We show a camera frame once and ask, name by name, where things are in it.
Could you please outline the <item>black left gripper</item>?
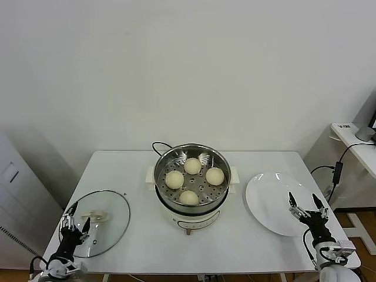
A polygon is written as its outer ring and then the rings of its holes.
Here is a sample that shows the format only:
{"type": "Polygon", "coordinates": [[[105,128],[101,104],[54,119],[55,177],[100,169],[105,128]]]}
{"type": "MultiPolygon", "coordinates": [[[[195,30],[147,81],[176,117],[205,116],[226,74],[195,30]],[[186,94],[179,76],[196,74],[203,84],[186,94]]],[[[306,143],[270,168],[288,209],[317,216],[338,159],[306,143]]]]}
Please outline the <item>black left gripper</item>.
{"type": "Polygon", "coordinates": [[[75,202],[67,209],[61,218],[61,235],[62,240],[57,249],[58,257],[73,258],[75,249],[80,246],[89,237],[90,219],[85,221],[82,230],[80,231],[74,222],[74,214],[78,207],[78,202],[75,202]]]}

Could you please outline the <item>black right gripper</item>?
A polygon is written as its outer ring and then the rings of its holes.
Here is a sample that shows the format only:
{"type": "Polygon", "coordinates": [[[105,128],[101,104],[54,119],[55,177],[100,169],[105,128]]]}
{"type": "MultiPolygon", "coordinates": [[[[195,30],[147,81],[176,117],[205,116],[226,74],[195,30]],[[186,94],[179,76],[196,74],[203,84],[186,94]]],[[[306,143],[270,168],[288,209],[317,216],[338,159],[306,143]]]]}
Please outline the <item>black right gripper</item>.
{"type": "Polygon", "coordinates": [[[313,244],[320,244],[324,242],[332,242],[332,236],[329,229],[325,226],[328,222],[328,208],[326,208],[322,201],[313,193],[314,204],[317,207],[317,211],[307,213],[299,206],[292,194],[288,193],[290,208],[289,211],[296,219],[301,219],[301,222],[308,226],[309,231],[313,237],[313,244]]]}

